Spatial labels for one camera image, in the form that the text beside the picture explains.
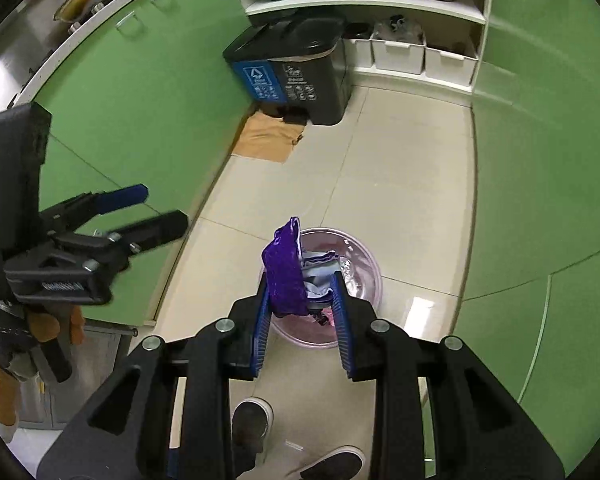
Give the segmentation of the person's gloved left hand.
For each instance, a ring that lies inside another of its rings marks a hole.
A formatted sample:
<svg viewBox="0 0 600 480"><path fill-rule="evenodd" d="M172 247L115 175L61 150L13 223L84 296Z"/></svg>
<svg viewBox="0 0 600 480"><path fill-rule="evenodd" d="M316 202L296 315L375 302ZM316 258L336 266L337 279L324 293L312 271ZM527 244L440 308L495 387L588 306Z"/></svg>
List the person's gloved left hand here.
<svg viewBox="0 0 600 480"><path fill-rule="evenodd" d="M43 342L56 339L64 328L72 344L84 339L85 320L80 307L72 307L62 325L58 316L48 312L30 312L20 307L0 308L0 370L24 382L38 374L31 351Z"/></svg>

